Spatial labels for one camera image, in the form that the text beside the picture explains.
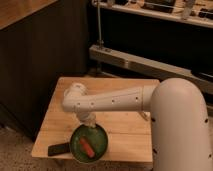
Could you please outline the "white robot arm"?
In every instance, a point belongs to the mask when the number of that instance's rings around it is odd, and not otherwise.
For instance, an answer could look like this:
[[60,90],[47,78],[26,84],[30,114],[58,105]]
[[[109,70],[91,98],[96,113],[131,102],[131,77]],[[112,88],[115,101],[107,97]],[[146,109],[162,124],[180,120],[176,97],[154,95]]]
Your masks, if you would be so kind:
[[170,78],[139,86],[87,95],[81,83],[64,92],[63,109],[84,121],[90,112],[146,111],[151,115],[153,171],[213,171],[208,112],[192,82]]

